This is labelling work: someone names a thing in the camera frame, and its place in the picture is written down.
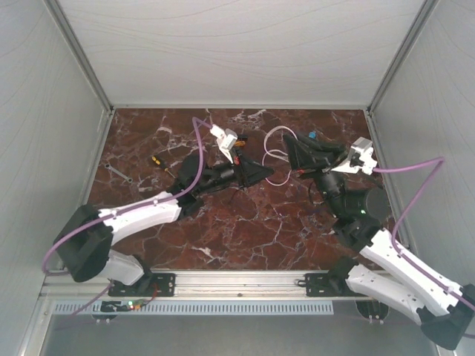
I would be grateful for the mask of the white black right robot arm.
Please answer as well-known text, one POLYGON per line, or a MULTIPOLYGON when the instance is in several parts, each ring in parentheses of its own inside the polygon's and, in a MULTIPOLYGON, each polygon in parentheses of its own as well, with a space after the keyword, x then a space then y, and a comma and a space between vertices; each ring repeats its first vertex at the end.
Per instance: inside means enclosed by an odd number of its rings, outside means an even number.
POLYGON ((386 278, 350 257, 342 257, 308 288, 329 289, 341 296, 363 294, 406 315, 423 334, 447 350, 455 350, 474 318, 474 285, 460 284, 438 273, 396 240, 383 226, 390 212, 384 189, 350 190, 345 174, 380 173, 373 143, 358 138, 349 149, 300 134, 284 135, 291 169, 312 179, 336 218, 333 229, 342 245, 376 263, 386 278))

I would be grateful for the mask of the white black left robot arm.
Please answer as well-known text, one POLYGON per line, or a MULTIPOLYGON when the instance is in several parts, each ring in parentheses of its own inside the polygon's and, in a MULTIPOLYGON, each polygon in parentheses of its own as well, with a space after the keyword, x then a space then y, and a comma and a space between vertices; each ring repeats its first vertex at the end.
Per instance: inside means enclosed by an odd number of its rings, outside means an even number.
POLYGON ((144 295, 156 280, 154 274, 139 257, 119 253, 114 245, 147 228, 190 217, 203 206, 203 194, 232 185, 248 188, 273 173, 272 168, 242 154, 233 162, 215 166, 190 155, 182 162, 173 185, 155 197, 124 205, 117 212, 98 210, 90 204, 77 208, 55 239, 59 243, 67 238, 59 244, 58 255, 77 283, 104 277, 144 295))

